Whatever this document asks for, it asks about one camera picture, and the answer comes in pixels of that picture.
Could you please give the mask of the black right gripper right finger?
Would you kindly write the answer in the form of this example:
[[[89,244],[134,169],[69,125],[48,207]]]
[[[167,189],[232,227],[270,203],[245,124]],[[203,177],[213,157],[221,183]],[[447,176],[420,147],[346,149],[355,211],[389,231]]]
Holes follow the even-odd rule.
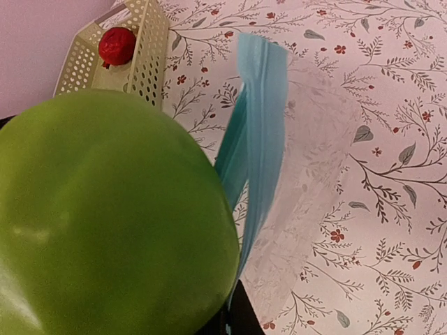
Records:
[[[241,280],[237,282],[231,299],[229,325],[234,335],[265,335]]]

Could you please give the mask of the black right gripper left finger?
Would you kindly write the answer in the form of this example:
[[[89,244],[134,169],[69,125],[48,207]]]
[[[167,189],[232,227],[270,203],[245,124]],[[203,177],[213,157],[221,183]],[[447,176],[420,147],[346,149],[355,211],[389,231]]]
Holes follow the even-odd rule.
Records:
[[[197,335],[228,335],[228,327],[228,307],[224,304],[219,311],[197,331]]]

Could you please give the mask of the green apple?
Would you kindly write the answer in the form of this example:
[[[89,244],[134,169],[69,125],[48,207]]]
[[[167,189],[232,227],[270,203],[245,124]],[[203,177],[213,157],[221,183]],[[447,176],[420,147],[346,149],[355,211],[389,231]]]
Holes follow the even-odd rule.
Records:
[[[143,99],[62,94],[1,129],[2,334],[195,334],[239,262],[215,169]]]

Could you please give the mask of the clear blue zip top bag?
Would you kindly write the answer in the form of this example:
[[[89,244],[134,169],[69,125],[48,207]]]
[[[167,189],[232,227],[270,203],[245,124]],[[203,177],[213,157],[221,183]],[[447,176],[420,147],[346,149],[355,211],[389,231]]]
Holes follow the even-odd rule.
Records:
[[[260,36],[239,35],[237,69],[242,87],[215,168],[231,207],[248,196],[237,275],[267,322],[336,201],[360,107],[314,64]]]

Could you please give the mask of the light green perforated plastic basket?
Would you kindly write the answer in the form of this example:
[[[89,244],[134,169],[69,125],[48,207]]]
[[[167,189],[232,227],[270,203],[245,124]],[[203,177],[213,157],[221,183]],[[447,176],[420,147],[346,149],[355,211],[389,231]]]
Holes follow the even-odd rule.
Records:
[[[160,108],[169,24],[158,1],[117,1],[74,36],[53,95],[90,88],[123,91]],[[132,30],[136,46],[130,62],[104,68],[98,44],[113,27]]]

